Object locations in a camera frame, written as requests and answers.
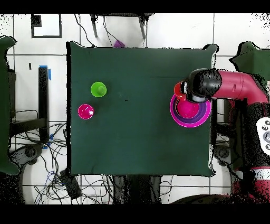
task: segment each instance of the dark green table surface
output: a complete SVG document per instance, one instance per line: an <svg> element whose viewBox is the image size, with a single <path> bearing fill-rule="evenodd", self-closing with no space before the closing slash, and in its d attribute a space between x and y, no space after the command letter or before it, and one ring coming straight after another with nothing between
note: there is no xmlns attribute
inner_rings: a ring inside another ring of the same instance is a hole
<svg viewBox="0 0 270 224"><path fill-rule="evenodd" d="M210 118L184 128L170 114L176 83L211 68L216 45L203 49L83 48L71 52L71 173L211 176ZM103 82L108 92L91 95ZM90 104L89 120L78 107Z"/></svg>

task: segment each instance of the green cup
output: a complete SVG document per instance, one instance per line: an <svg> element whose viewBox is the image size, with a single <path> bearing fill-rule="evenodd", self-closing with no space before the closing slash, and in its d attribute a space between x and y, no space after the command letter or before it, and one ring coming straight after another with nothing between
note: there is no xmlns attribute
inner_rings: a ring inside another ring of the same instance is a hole
<svg viewBox="0 0 270 224"><path fill-rule="evenodd" d="M107 88L102 82L95 82L91 86L91 94L95 97L103 97L107 93Z"/></svg>

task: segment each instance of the magenta bowl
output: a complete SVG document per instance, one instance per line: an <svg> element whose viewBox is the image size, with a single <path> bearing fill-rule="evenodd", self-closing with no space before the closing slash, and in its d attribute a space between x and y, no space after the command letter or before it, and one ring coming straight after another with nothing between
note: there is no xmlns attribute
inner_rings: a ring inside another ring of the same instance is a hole
<svg viewBox="0 0 270 224"><path fill-rule="evenodd" d="M78 108L78 115L84 120L90 119L94 114L94 108L88 104L83 104Z"/></svg>

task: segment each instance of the black line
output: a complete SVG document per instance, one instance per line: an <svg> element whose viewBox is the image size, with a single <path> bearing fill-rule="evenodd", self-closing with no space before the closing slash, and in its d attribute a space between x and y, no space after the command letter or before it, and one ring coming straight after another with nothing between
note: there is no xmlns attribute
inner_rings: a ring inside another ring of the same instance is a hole
<svg viewBox="0 0 270 224"><path fill-rule="evenodd" d="M213 43L215 38L215 14L213 15Z"/></svg>
<svg viewBox="0 0 270 224"><path fill-rule="evenodd" d="M7 54L7 56L66 56L66 54Z"/></svg>
<svg viewBox="0 0 270 224"><path fill-rule="evenodd" d="M167 185L167 186L164 186L164 185L161 185L162 187L166 187L166 188L174 188L174 187L177 187L177 188L209 188L210 186L179 186L179 185Z"/></svg>
<svg viewBox="0 0 270 224"><path fill-rule="evenodd" d="M23 184L23 186L45 186L45 185L31 185L31 184ZM100 185L81 185L82 187L86 187L86 186L94 186L94 187L100 187ZM163 188L170 188L169 185L161 185L160 187ZM230 188L230 186L171 186L172 188L176 187L176 188Z"/></svg>
<svg viewBox="0 0 270 224"><path fill-rule="evenodd" d="M15 35L14 16L15 15L13 14L13 38L14 38L14 35ZM13 45L13 54L15 54L15 45ZM14 55L13 55L13 70L15 71L15 56ZM15 150L17 150L16 136L15 136Z"/></svg>
<svg viewBox="0 0 270 224"><path fill-rule="evenodd" d="M232 56L232 55L216 55L216 57L230 57L230 58L233 58L233 57L235 57L235 55L234 56Z"/></svg>
<svg viewBox="0 0 270 224"><path fill-rule="evenodd" d="M81 14L79 14L79 24L80 24L79 28L80 28L80 45L81 45Z"/></svg>
<svg viewBox="0 0 270 224"><path fill-rule="evenodd" d="M66 54L7 54L7 56L66 56ZM235 55L215 55L213 57L226 57L232 58Z"/></svg>
<svg viewBox="0 0 270 224"><path fill-rule="evenodd" d="M82 175L81 174L80 174L80 177L81 177L81 190L82 190Z"/></svg>
<svg viewBox="0 0 270 224"><path fill-rule="evenodd" d="M66 120L49 120L49 122L60 122L60 123L66 123Z"/></svg>
<svg viewBox="0 0 270 224"><path fill-rule="evenodd" d="M211 186L211 188L231 188L230 186Z"/></svg>

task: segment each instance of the blue tape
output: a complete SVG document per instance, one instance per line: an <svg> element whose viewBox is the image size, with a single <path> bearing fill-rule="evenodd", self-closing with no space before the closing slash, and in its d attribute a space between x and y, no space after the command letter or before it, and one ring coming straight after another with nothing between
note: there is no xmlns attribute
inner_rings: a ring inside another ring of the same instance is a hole
<svg viewBox="0 0 270 224"><path fill-rule="evenodd" d="M53 134L50 135L49 140L53 140Z"/></svg>
<svg viewBox="0 0 270 224"><path fill-rule="evenodd" d="M48 69L48 78L49 78L49 80L52 80L52 77L51 77L51 69Z"/></svg>

